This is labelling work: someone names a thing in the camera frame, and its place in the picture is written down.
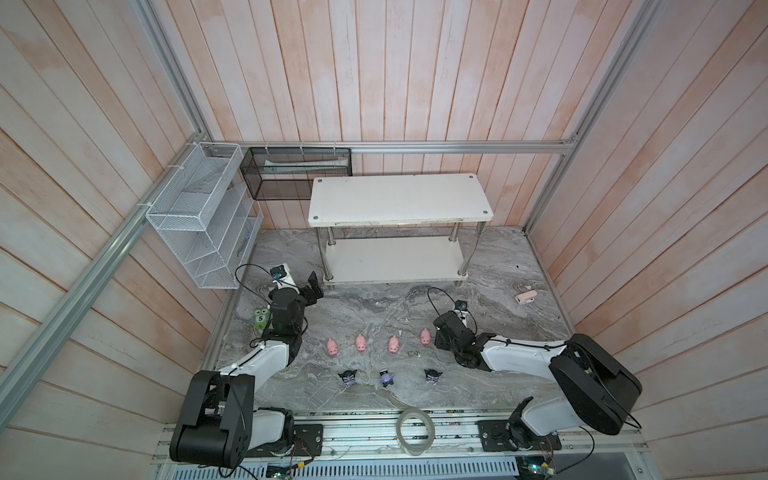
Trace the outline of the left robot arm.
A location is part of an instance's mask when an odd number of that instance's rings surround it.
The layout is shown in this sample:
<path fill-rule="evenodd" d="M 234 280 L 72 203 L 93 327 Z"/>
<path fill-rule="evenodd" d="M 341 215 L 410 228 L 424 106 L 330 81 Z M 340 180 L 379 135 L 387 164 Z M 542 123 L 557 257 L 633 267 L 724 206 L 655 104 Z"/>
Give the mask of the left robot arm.
<path fill-rule="evenodd" d="M 291 411 L 257 408 L 254 394 L 297 357 L 308 326 L 305 309 L 323 297 L 317 275 L 298 286 L 285 264 L 269 271 L 269 319 L 253 350 L 218 370 L 193 375 L 169 446 L 170 459 L 237 468 L 249 453 L 290 453 L 295 445 Z"/>

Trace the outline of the green frog block toy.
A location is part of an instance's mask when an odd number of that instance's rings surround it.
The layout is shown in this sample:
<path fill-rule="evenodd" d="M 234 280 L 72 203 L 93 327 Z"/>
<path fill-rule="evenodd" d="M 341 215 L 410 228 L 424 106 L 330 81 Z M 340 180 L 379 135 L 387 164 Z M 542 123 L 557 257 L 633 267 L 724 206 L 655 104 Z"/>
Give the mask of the green frog block toy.
<path fill-rule="evenodd" d="M 255 335 L 261 335 L 270 320 L 271 310 L 269 308 L 256 309 L 252 315 L 252 328 Z"/>

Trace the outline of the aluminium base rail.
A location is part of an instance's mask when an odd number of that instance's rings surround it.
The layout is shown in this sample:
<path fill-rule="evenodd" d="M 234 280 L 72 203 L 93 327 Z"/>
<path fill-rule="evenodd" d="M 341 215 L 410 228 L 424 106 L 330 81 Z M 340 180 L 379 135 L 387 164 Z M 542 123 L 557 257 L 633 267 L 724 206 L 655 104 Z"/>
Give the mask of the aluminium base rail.
<path fill-rule="evenodd" d="M 499 422 L 503 431 L 509 413 L 483 409 L 437 409 L 426 415 L 432 428 L 420 419 L 401 420 L 401 413 L 389 411 L 349 412 L 299 412 L 294 415 L 298 433 L 307 433 L 312 427 L 320 431 L 310 436 L 298 448 L 299 453 L 311 452 L 316 460 L 362 460 L 407 458 L 409 454 L 401 445 L 406 441 L 420 445 L 432 444 L 422 454 L 427 458 L 489 456 L 483 449 L 485 442 L 496 441 L 497 435 L 480 432 L 481 421 Z M 590 428 L 568 428 L 557 432 L 561 446 L 545 441 L 528 452 L 542 454 L 581 454 L 616 452 L 647 452 L 648 444 L 637 428 L 624 427 L 620 434 L 608 436 Z"/>

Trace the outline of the clear tape roll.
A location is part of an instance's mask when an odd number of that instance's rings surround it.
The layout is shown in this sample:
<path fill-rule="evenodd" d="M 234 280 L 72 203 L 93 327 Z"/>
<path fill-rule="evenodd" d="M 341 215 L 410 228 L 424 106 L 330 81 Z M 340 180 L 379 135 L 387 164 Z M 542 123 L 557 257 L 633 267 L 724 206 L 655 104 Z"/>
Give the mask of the clear tape roll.
<path fill-rule="evenodd" d="M 436 428 L 431 416 L 415 407 L 402 411 L 395 424 L 395 433 L 401 450 L 410 456 L 423 455 L 436 439 Z"/>

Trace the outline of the black purple figure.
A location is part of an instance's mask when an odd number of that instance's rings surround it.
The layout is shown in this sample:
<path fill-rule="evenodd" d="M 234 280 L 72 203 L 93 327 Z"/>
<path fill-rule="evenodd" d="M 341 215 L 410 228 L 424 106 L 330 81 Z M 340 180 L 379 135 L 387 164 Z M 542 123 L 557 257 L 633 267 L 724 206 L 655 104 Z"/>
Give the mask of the black purple figure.
<path fill-rule="evenodd" d="M 425 369 L 424 374 L 426 383 L 431 385 L 436 384 L 443 375 L 442 372 L 435 369 Z"/>
<path fill-rule="evenodd" d="M 342 383 L 345 386 L 352 386 L 356 384 L 356 370 L 345 370 L 342 373 L 339 373 L 338 376 L 341 379 Z"/>

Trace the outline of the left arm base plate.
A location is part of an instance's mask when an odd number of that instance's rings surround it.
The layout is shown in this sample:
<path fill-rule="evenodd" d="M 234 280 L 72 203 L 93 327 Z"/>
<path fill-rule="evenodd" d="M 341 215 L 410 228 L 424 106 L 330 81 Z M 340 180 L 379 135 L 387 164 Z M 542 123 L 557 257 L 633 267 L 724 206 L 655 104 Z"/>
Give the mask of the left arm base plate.
<path fill-rule="evenodd" d="M 294 456 L 318 457 L 322 453 L 324 427 L 322 424 L 298 424 L 293 433 L 283 439 L 250 449 L 246 458 L 283 458 Z"/>

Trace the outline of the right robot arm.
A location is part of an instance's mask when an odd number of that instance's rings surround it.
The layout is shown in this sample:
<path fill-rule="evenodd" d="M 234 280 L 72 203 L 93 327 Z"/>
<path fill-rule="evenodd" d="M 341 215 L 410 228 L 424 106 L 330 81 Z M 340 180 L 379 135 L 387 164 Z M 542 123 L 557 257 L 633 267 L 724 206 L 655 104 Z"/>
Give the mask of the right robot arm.
<path fill-rule="evenodd" d="M 641 382 L 591 337 L 575 333 L 553 344 L 475 335 L 465 324 L 468 314 L 454 309 L 434 320 L 438 349 L 451 352 L 465 368 L 532 375 L 559 387 L 546 398 L 524 398 L 503 422 L 480 421 L 484 450 L 557 449 L 563 429 L 589 427 L 615 436 L 634 421 L 631 411 Z"/>

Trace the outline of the pink small toy right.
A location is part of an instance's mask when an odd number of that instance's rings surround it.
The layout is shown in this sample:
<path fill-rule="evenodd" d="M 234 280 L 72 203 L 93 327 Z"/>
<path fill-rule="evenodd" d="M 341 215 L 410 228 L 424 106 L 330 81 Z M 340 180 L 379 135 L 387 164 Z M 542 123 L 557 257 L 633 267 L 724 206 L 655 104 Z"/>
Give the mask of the pink small toy right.
<path fill-rule="evenodd" d="M 526 292 L 523 292 L 523 293 L 520 293 L 520 294 L 516 295 L 515 296 L 515 301 L 519 305 L 525 305 L 525 304 L 529 304 L 529 303 L 534 302 L 535 299 L 537 298 L 537 296 L 538 296 L 538 292 L 536 290 L 529 290 L 529 291 L 526 291 Z"/>

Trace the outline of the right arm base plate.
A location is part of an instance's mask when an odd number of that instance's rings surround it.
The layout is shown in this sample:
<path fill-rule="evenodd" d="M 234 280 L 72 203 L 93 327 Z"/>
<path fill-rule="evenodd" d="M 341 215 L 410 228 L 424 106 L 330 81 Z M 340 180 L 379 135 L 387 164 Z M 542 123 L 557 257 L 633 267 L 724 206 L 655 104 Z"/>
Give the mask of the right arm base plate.
<path fill-rule="evenodd" d="M 482 420 L 476 425 L 484 452 L 550 452 L 562 449 L 561 440 L 556 433 L 537 436 L 523 424 L 508 420 Z"/>

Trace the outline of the white two-tier shelf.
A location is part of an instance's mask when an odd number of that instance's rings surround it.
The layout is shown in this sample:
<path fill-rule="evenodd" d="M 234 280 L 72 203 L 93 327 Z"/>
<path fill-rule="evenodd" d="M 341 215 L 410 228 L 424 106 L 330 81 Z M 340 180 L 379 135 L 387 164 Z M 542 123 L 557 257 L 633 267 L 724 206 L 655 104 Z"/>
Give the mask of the white two-tier shelf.
<path fill-rule="evenodd" d="M 308 224 L 330 284 L 461 282 L 459 231 L 479 238 L 493 217 L 472 173 L 319 177 Z"/>

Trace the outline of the purple figure middle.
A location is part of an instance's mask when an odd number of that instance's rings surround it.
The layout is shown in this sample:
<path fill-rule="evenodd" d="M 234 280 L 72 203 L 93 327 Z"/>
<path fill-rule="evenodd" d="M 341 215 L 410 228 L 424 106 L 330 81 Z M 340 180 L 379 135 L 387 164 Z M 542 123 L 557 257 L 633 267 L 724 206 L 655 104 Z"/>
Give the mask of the purple figure middle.
<path fill-rule="evenodd" d="M 379 376 L 380 383 L 384 388 L 387 388 L 394 383 L 394 375 L 391 374 L 388 370 L 381 370 L 379 372 Z"/>

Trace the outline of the pink pig toy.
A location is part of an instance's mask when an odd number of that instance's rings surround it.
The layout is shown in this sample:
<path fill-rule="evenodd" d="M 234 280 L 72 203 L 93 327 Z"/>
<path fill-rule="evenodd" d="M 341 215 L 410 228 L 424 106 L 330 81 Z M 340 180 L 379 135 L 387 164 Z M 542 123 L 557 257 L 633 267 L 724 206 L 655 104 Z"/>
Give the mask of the pink pig toy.
<path fill-rule="evenodd" d="M 427 328 L 424 328 L 419 334 L 420 343 L 423 346 L 429 346 L 432 341 L 432 336 Z"/>
<path fill-rule="evenodd" d="M 400 350 L 400 341 L 397 336 L 392 336 L 387 344 L 388 352 L 392 355 L 396 355 Z"/>
<path fill-rule="evenodd" d="M 336 357 L 339 353 L 339 346 L 334 339 L 329 339 L 326 343 L 326 350 L 330 357 Z"/>
<path fill-rule="evenodd" d="M 363 352 L 366 351 L 366 349 L 367 349 L 367 340 L 366 340 L 366 338 L 362 334 L 359 334 L 356 337 L 356 339 L 355 339 L 355 348 L 356 348 L 356 350 L 359 353 L 363 353 Z"/>

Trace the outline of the black mesh basket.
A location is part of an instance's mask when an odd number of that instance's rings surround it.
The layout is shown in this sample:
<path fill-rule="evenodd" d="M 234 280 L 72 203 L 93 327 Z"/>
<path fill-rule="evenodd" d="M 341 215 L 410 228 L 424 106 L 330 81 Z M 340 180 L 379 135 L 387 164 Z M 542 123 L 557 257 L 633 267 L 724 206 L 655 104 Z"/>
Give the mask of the black mesh basket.
<path fill-rule="evenodd" d="M 256 201 L 310 200 L 315 178 L 353 174 L 352 154 L 338 147 L 250 147 L 240 173 Z"/>

